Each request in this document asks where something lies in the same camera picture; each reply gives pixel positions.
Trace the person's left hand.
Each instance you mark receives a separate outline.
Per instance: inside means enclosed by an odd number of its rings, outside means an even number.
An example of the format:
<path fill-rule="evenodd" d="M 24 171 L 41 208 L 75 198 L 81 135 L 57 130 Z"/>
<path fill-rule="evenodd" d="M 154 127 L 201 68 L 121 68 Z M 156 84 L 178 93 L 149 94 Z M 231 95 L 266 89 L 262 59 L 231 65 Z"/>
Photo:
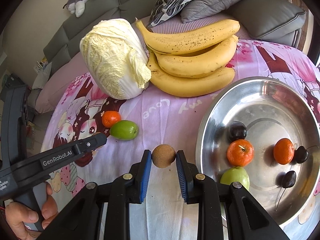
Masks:
<path fill-rule="evenodd" d="M 58 208 L 55 199 L 52 197 L 53 189 L 49 183 L 46 183 L 47 201 L 42 207 L 44 221 L 42 227 L 45 229 L 52 220 L 58 215 Z M 34 224 L 39 220 L 37 212 L 29 209 L 21 203 L 10 202 L 5 207 L 5 216 L 7 224 L 18 239 L 36 239 L 30 230 L 25 227 L 25 223 Z"/>

